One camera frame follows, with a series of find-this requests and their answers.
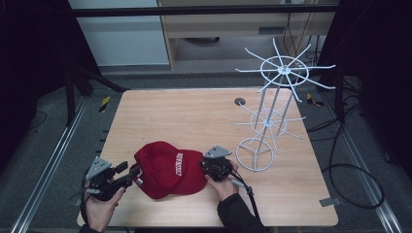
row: person's hand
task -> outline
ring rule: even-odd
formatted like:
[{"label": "person's hand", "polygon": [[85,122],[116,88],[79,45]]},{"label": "person's hand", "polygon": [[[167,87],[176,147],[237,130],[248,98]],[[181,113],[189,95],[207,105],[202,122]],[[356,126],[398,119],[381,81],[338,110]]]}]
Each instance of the person's hand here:
[{"label": "person's hand", "polygon": [[124,187],[119,188],[115,195],[113,195],[113,198],[106,202],[99,201],[93,196],[88,197],[86,201],[88,227],[98,232],[105,232],[124,191]]},{"label": "person's hand", "polygon": [[[230,160],[230,164],[233,166],[233,170],[237,171],[237,164]],[[211,185],[219,196],[219,200],[223,201],[227,197],[239,192],[239,186],[234,184],[231,180],[234,179],[229,175],[225,180],[221,182],[215,182],[208,175],[205,176],[209,185]]]}]

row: wooden table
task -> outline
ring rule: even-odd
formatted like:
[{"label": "wooden table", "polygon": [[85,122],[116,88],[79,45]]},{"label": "wooden table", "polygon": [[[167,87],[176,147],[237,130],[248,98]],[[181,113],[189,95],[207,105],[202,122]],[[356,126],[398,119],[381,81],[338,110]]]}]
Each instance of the wooden table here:
[{"label": "wooden table", "polygon": [[[234,100],[244,98],[245,106],[257,111],[260,101],[257,91],[255,88],[126,91],[101,157],[115,166],[124,160],[131,166],[135,163],[134,153],[155,141],[201,152],[214,145],[236,151],[241,141],[255,137],[256,133],[250,125],[234,124],[251,120],[251,113],[235,105]],[[276,89],[267,89],[268,105],[275,92]],[[285,103],[290,96],[288,89],[281,89],[277,103]],[[292,100],[287,118],[299,117]],[[322,207],[319,202],[328,198],[329,193],[302,120],[290,121],[288,131],[302,139],[289,134],[277,138],[279,152],[275,153],[270,168],[262,172],[242,166],[238,169],[254,190],[260,218],[266,226],[335,225],[338,219],[334,207]],[[227,158],[237,162],[235,154]],[[240,193],[253,212],[245,189],[241,188]],[[208,184],[198,193],[169,195],[160,200],[151,199],[134,184],[120,200],[110,225],[222,226],[216,210],[218,202],[215,190]]]}]

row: aluminum rail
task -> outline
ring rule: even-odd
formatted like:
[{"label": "aluminum rail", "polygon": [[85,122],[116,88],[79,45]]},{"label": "aluminum rail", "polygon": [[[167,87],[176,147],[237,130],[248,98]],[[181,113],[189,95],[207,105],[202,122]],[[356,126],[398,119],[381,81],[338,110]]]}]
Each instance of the aluminum rail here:
[{"label": "aluminum rail", "polygon": [[66,152],[67,146],[69,145],[69,142],[72,139],[72,136],[80,122],[80,119],[83,116],[86,107],[86,102],[87,99],[83,97],[79,103],[77,115],[75,116],[72,124],[65,128],[42,176],[38,180],[23,210],[21,211],[20,215],[18,216],[17,220],[12,226],[12,233],[24,233],[28,229],[31,220],[36,214],[37,209],[39,208],[39,205],[46,194],[49,184],[52,181],[53,175],[58,167],[58,164],[60,163],[60,160],[63,157],[64,152]]}]

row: black sleeve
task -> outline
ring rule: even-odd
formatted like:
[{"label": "black sleeve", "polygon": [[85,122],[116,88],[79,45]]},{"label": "black sleeve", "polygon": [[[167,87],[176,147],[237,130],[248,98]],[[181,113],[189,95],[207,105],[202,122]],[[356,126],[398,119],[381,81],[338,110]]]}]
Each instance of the black sleeve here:
[{"label": "black sleeve", "polygon": [[90,227],[88,227],[88,225],[83,225],[79,233],[100,233],[100,232],[91,229]]},{"label": "black sleeve", "polygon": [[235,193],[219,203],[218,215],[229,232],[267,233],[260,220],[251,214],[239,193]]}]

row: gray carpet floor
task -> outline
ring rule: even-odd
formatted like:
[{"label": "gray carpet floor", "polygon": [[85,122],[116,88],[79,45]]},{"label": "gray carpet floor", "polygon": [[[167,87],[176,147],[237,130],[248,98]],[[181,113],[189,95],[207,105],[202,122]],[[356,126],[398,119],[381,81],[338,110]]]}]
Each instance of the gray carpet floor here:
[{"label": "gray carpet floor", "polygon": [[[246,46],[248,41],[239,41],[238,44]],[[231,47],[236,42],[222,38],[217,45],[192,45],[183,41],[181,46],[186,48],[177,55],[177,67],[170,72],[149,72],[139,75],[108,74],[107,79],[122,85],[123,87],[140,88],[197,88],[197,87],[241,87],[262,86],[262,79],[258,75],[245,75],[233,72],[234,68],[250,69],[243,67],[251,65],[251,57],[239,51],[239,45],[233,56],[222,57],[224,63],[218,57],[213,57],[223,47],[225,54],[229,54]],[[197,57],[192,57],[196,50]],[[266,53],[268,50],[256,49]],[[227,64],[218,72],[214,70],[216,62]],[[99,155],[104,145],[104,139],[117,106],[121,99],[121,93],[116,93],[99,83],[92,82],[95,90],[91,97],[81,97],[77,93],[77,103],[86,101],[85,111],[76,127],[73,136],[67,146],[66,152],[59,161],[56,171],[53,173],[49,187],[42,198],[36,214],[31,219],[28,232],[76,232],[79,226],[76,222],[79,210],[72,206],[70,197],[79,191],[80,181],[84,170],[89,166],[93,158]],[[313,100],[327,103],[326,98],[333,98],[333,91],[317,91],[312,84],[307,84],[298,90],[301,99],[306,98],[310,92]],[[110,96],[110,102],[104,113],[99,113],[100,104],[105,96]],[[0,177],[0,232],[9,232],[18,215],[21,213],[26,201],[30,198],[32,190],[42,176],[55,146],[65,130],[66,106],[64,88],[45,95],[38,102],[38,114],[32,122],[32,128],[27,130],[16,151],[13,160],[6,171]],[[346,109],[358,104],[356,98],[347,100]],[[327,106],[318,106],[303,101],[298,104],[307,129],[311,129],[323,122],[334,119],[333,113]],[[333,138],[337,132],[337,124],[322,130],[309,133],[320,168],[328,165],[332,150]],[[412,181],[407,177],[403,169],[385,160],[384,150],[380,140],[376,136],[374,128],[370,124],[368,116],[363,115],[362,107],[356,108],[346,116],[346,125],[350,137],[355,142],[358,152],[367,164],[370,173],[383,186],[386,193],[386,202],[390,205],[401,227],[401,231],[412,232]],[[342,137],[339,137],[333,153],[333,163],[352,163],[348,155]],[[328,173],[325,172],[326,185],[332,197],[338,197],[331,185]],[[333,179],[338,189],[350,200],[364,205],[371,205],[369,196],[360,180],[358,171],[347,168],[333,169]],[[330,228],[316,227],[280,227],[273,226],[273,232],[390,232],[382,224],[377,210],[365,210],[351,205],[345,200],[336,206],[339,222]],[[125,229],[111,229],[116,232],[125,232]]]}]

